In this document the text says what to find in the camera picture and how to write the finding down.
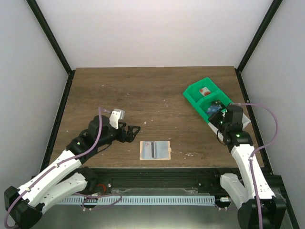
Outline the beige leather card holder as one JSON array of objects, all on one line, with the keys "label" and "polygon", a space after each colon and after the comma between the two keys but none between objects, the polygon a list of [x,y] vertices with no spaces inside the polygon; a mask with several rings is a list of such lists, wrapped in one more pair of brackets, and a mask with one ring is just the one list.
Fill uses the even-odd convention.
[{"label": "beige leather card holder", "polygon": [[141,141],[139,159],[141,161],[170,160],[171,152],[170,141]]}]

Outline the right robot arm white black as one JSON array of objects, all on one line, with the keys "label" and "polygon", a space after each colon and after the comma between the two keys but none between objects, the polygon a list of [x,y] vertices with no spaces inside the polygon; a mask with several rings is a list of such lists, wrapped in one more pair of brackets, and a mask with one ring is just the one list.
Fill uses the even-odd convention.
[{"label": "right robot arm white black", "polygon": [[241,179],[226,173],[220,177],[221,187],[237,207],[237,218],[242,229],[278,229],[281,227],[286,203],[276,197],[258,164],[250,134],[243,128],[243,104],[231,103],[209,117],[209,122],[223,136],[220,141],[227,146],[238,165]]}]

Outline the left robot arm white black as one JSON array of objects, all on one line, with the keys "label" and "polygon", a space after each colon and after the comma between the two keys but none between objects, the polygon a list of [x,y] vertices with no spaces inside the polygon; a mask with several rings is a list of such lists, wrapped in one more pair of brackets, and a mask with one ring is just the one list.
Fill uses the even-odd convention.
[{"label": "left robot arm white black", "polygon": [[82,165],[114,141],[131,143],[140,129],[127,125],[114,114],[94,117],[88,128],[72,139],[53,163],[20,187],[11,186],[5,190],[6,217],[12,217],[15,229],[30,229],[48,209],[64,198],[92,192],[98,177]]}]

